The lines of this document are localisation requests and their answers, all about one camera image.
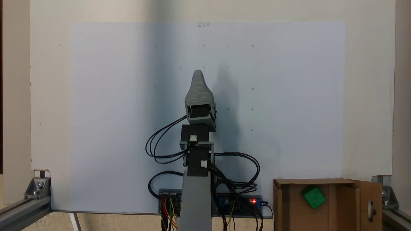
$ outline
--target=electronics board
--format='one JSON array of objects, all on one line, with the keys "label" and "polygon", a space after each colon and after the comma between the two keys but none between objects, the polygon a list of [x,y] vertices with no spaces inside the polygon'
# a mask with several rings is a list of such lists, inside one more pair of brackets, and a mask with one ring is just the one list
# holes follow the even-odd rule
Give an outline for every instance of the electronics board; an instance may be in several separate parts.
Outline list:
[{"label": "electronics board", "polygon": [[[166,207],[167,210],[170,211],[170,202],[173,203],[173,211],[177,217],[180,216],[181,206],[183,205],[183,201],[181,200],[181,190],[180,189],[160,189],[159,196],[161,196],[161,200],[158,201],[158,213],[161,214],[162,211],[162,202],[164,198],[166,198]],[[242,197],[246,198],[254,204],[254,206],[261,211],[261,202],[262,197],[259,195],[248,195],[243,194]],[[222,209],[222,213],[224,216],[229,217],[230,214],[233,217],[242,217],[242,218],[253,218],[252,208],[250,207],[249,203],[245,203],[243,201],[238,200],[234,195],[229,193],[217,193],[217,200],[220,208]],[[221,214],[217,212],[214,214],[215,217],[220,217]]]}]

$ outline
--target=white board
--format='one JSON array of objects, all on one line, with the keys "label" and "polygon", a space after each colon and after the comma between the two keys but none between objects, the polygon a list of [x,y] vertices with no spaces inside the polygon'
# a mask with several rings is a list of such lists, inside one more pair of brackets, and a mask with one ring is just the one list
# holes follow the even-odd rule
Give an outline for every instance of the white board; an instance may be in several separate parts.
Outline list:
[{"label": "white board", "polygon": [[[216,152],[253,155],[258,191],[274,178],[342,175],[344,22],[76,23],[71,31],[71,210],[155,213],[145,154],[157,129],[185,114],[192,73],[203,71],[217,105]],[[179,151],[180,125],[159,154]],[[255,167],[217,159],[233,180]],[[181,188],[177,176],[154,189]]]}]

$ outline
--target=circuit board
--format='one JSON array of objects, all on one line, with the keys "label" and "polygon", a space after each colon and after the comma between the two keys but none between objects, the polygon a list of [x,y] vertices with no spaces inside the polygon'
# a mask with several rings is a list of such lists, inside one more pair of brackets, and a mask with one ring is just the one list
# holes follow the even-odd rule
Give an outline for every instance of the circuit board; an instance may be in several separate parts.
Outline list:
[{"label": "circuit board", "polygon": [[261,210],[261,196],[247,194],[242,196],[248,201],[239,200],[232,194],[217,193],[218,204],[226,217],[230,216],[230,214],[234,217],[254,217],[258,215],[253,212],[253,208],[248,202],[251,202],[258,210]]},{"label": "circuit board", "polygon": [[[174,206],[174,212],[176,216],[179,217],[180,212],[181,212],[181,205],[182,205],[181,190],[180,189],[160,189],[159,195],[163,196],[163,194],[167,194],[166,198],[168,201],[171,199],[171,201],[173,202],[173,206]],[[261,196],[244,194],[242,195],[242,197],[246,198],[249,202],[254,204],[254,206],[258,210],[261,210],[261,200],[262,200]],[[248,202],[238,200],[232,194],[217,193],[217,201],[218,201],[220,208],[222,209],[223,214],[226,217],[230,216],[231,211],[234,217],[244,217],[244,218],[254,217],[250,204]],[[170,208],[169,202],[167,202],[166,207]],[[161,213],[161,200],[159,200],[158,211],[159,213]]]},{"label": "circuit board", "polygon": [[[181,190],[178,189],[160,189],[159,195],[163,196],[163,194],[167,194],[167,208],[169,206],[169,200],[173,202],[174,212],[177,217],[180,216],[181,211]],[[161,213],[161,200],[158,200],[158,211]]]}]

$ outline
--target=wooden panel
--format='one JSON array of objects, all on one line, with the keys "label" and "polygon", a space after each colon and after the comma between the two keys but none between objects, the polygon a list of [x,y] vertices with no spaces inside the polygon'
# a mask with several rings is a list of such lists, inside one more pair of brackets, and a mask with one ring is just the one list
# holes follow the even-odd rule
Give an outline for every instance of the wooden panel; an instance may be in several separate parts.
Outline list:
[{"label": "wooden panel", "polygon": [[34,172],[30,150],[28,0],[3,1],[3,152],[6,204],[23,198]]}]

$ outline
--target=yellow wire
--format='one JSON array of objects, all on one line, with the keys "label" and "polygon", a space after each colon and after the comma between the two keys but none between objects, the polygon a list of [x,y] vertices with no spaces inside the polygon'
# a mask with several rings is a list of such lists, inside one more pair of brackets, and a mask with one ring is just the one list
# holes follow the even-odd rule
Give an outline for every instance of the yellow wire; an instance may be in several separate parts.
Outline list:
[{"label": "yellow wire", "polygon": [[229,219],[229,222],[227,223],[227,225],[229,225],[229,224],[230,224],[230,221],[231,221],[231,216],[233,215],[233,211],[234,211],[234,205],[235,205],[235,203],[236,203],[236,201],[234,201],[234,202],[233,202],[233,208],[231,209],[230,219]]},{"label": "yellow wire", "polygon": [[171,204],[171,208],[173,209],[173,215],[174,215],[174,219],[175,219],[175,225],[177,226],[177,230],[178,230],[178,225],[177,225],[177,217],[175,216],[175,212],[174,212],[174,205],[173,205],[173,201],[170,198],[170,204]]}]

